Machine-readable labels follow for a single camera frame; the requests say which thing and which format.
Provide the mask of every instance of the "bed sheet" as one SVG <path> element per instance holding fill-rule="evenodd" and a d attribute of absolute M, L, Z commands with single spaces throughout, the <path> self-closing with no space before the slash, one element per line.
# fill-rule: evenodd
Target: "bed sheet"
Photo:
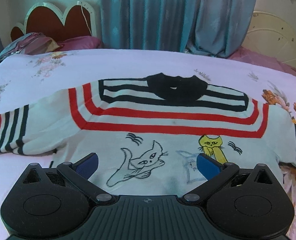
<path fill-rule="evenodd" d="M 94 80 L 137 78 L 160 72 L 170 76 L 196 75 L 210 84 L 243 91 L 258 101 L 279 105 L 296 122 L 296 77 L 288 73 L 233 60 L 184 53 L 112 49 L 8 57 L 0 64 L 0 114 L 35 102 L 60 89 Z M 27 164 L 39 162 L 46 167 L 50 160 L 49 155 L 0 155 L 0 205 Z M 288 180 L 289 190 L 294 187 L 292 179 Z M 0 240 L 6 236 L 7 231 L 0 220 Z"/>

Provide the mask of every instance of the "bed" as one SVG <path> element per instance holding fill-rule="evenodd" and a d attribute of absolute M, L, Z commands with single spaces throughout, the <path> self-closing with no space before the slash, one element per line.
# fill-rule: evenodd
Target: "bed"
<path fill-rule="evenodd" d="M 90 34 L 100 37 L 97 19 L 95 10 L 86 2 L 78 1 L 64 13 L 50 3 L 38 3 L 29 10 L 24 23 L 12 29 L 11 39 L 14 41 L 29 32 L 42 32 L 57 42 Z M 236 55 L 232 57 L 234 60 L 229 60 L 166 51 L 85 49 L 36 56 L 13 55 L 0 64 L 0 114 L 93 80 L 136 78 L 163 72 L 169 76 L 196 75 L 213 85 L 243 91 L 260 102 L 283 108 L 296 123 L 293 29 L 274 15 L 254 12 L 243 47 L 277 58 L 291 68 L 270 68 L 269 62 L 257 66 L 243 62 Z M 0 155 L 0 206 L 29 163 L 49 167 L 51 160 L 52 152 L 34 156 Z M 295 219 L 288 235 L 296 239 L 296 169 L 285 166 L 282 170 L 283 186 L 295 207 Z M 0 219 L 0 240 L 7 237 Z"/>

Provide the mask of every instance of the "cat face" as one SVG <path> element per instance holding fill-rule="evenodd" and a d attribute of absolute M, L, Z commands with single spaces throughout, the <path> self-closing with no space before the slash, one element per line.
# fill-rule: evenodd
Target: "cat face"
<path fill-rule="evenodd" d="M 208 148 L 213 148 L 213 147 L 219 147 L 223 144 L 223 140 L 221 139 L 220 136 L 217 138 L 211 139 L 207 137 L 207 135 L 201 136 L 199 139 L 199 145 L 201 147 L 208 147 Z"/>
<path fill-rule="evenodd" d="M 164 153 L 162 152 L 161 145 L 158 142 L 153 141 L 152 149 L 146 151 L 139 158 L 131 159 L 130 163 L 134 167 L 141 169 L 143 167 L 154 165 L 162 155 L 164 155 Z"/>

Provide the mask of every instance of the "pink pillow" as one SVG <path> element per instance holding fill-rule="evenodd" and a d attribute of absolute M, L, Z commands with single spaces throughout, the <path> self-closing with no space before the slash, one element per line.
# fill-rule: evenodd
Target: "pink pillow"
<path fill-rule="evenodd" d="M 228 59 L 267 67 L 296 76 L 296 68 L 282 63 L 274 57 L 268 57 L 243 47 L 240 47 Z"/>
<path fill-rule="evenodd" d="M 100 39 L 93 36 L 81 36 L 72 39 L 68 39 L 62 42 L 58 42 L 58 45 L 62 45 L 62 48 L 56 51 L 69 51 L 78 49 L 101 49 L 103 44 Z"/>

